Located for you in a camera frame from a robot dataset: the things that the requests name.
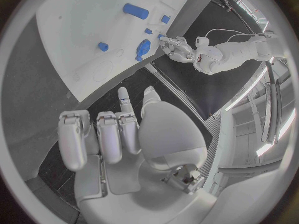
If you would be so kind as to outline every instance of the blue knob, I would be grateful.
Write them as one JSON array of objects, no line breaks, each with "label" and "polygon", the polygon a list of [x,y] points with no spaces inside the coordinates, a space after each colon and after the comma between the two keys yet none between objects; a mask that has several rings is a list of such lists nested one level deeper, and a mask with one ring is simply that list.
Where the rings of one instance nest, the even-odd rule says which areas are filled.
[{"label": "blue knob", "polygon": [[137,57],[135,57],[135,60],[137,60],[137,61],[142,61],[143,59],[142,59],[142,57],[141,56],[137,56]]},{"label": "blue knob", "polygon": [[98,44],[98,47],[99,47],[102,51],[107,51],[108,48],[109,48],[108,44],[106,44],[106,43],[104,43],[104,42],[100,42],[100,43]]},{"label": "blue knob", "polygon": [[124,11],[124,13],[128,13],[128,14],[131,14],[133,16],[139,17],[142,20],[146,19],[149,15],[148,10],[146,10],[142,7],[139,7],[139,6],[134,6],[134,5],[129,4],[129,3],[124,5],[123,11]]},{"label": "blue knob", "polygon": [[162,34],[159,34],[159,35],[158,35],[158,39],[160,40],[160,37],[162,37],[162,36],[164,36],[164,35],[162,35]]},{"label": "blue knob", "polygon": [[152,34],[152,30],[150,30],[150,29],[147,28],[147,29],[145,30],[145,33],[151,35],[151,34]]},{"label": "blue knob", "polygon": [[167,24],[167,23],[169,22],[169,20],[170,20],[170,17],[169,17],[169,16],[164,15],[164,16],[162,17],[162,22],[164,22],[165,24]]}]

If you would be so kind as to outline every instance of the white robotic arm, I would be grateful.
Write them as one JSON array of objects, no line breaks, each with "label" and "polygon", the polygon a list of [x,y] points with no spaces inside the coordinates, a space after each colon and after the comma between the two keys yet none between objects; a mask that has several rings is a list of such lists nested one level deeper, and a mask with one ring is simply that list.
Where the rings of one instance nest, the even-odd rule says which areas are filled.
[{"label": "white robotic arm", "polygon": [[196,70],[208,75],[237,68],[251,59],[267,61],[273,56],[284,57],[277,38],[258,35],[254,35],[246,42],[225,42],[216,46],[209,46],[209,39],[206,37],[197,37],[196,51],[192,50],[183,37],[176,39],[160,37],[160,45],[170,59],[193,63]]}]

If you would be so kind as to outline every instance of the fluorescent light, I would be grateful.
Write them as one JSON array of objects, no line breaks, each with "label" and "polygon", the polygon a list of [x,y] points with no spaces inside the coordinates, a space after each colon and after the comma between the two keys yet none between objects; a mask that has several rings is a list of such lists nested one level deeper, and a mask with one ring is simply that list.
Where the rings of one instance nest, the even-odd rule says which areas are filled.
[{"label": "fluorescent light", "polygon": [[270,143],[266,143],[263,147],[261,147],[258,151],[257,154],[260,157],[261,155],[263,155],[265,152],[267,152],[271,147],[273,146],[273,144]]},{"label": "fluorescent light", "polygon": [[269,21],[267,21],[266,26],[265,26],[265,28],[263,30],[263,33],[266,31],[266,28],[267,28],[268,24],[269,24]]},{"label": "fluorescent light", "polygon": [[244,98],[252,89],[253,87],[260,81],[260,79],[264,76],[264,74],[266,73],[267,68],[265,68],[263,70],[263,72],[258,76],[258,78],[256,79],[256,81],[254,83],[252,83],[252,85],[238,98],[236,99],[228,108],[226,108],[226,111],[229,111],[233,106],[235,106],[242,98]]},{"label": "fluorescent light", "polygon": [[292,122],[295,119],[295,116],[296,116],[296,108],[293,109],[293,112],[291,113],[289,119],[287,120],[287,122],[285,123],[285,125],[281,128],[281,130],[279,131],[278,140],[285,134],[285,132],[287,131],[287,129],[290,127],[290,125],[292,124]]},{"label": "fluorescent light", "polygon": [[[285,125],[281,128],[281,130],[279,131],[279,137],[278,140],[284,135],[284,133],[288,130],[288,128],[291,126],[292,122],[294,121],[296,117],[296,108],[293,109],[293,112],[291,113],[289,119],[287,120],[287,122],[285,123]],[[273,146],[273,144],[270,143],[266,143],[263,147],[261,147],[258,151],[257,151],[257,155],[260,157],[261,155],[263,155],[265,152],[267,152],[271,147]]]}]

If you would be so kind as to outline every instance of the light strip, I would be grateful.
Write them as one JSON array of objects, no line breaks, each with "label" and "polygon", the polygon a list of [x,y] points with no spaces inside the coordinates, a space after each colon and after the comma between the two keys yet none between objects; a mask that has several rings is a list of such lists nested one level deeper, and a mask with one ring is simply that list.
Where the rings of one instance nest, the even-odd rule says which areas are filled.
[{"label": "light strip", "polygon": [[235,106],[242,98],[244,98],[252,89],[253,87],[260,81],[260,79],[264,76],[264,74],[267,71],[267,67],[263,70],[263,72],[258,76],[258,78],[255,80],[254,83],[238,98],[236,99],[229,107],[227,107],[225,110],[229,111],[233,106]]},{"label": "light strip", "polygon": [[[294,121],[296,117],[296,108],[293,109],[293,112],[291,113],[289,119],[287,120],[287,122],[285,123],[285,125],[281,128],[280,132],[279,132],[279,137],[278,140],[280,140],[280,138],[284,135],[284,133],[288,130],[288,128],[291,126],[292,122]],[[260,157],[261,155],[263,155],[265,152],[267,152],[271,147],[273,146],[273,144],[270,143],[266,143],[263,147],[261,147],[258,151],[257,151],[257,155]]]},{"label": "light strip", "polygon": [[267,28],[268,24],[269,24],[269,21],[267,21],[266,26],[265,26],[265,28],[263,30],[263,33],[266,31],[266,28]]}]

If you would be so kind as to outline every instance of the blue gear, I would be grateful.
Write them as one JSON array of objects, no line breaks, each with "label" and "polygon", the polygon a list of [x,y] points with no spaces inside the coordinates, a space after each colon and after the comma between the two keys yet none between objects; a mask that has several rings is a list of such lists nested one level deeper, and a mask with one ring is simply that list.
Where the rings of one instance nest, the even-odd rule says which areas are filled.
[{"label": "blue gear", "polygon": [[150,41],[145,39],[137,47],[137,50],[136,50],[137,57],[141,57],[141,56],[147,54],[149,52],[149,50],[150,50]]}]

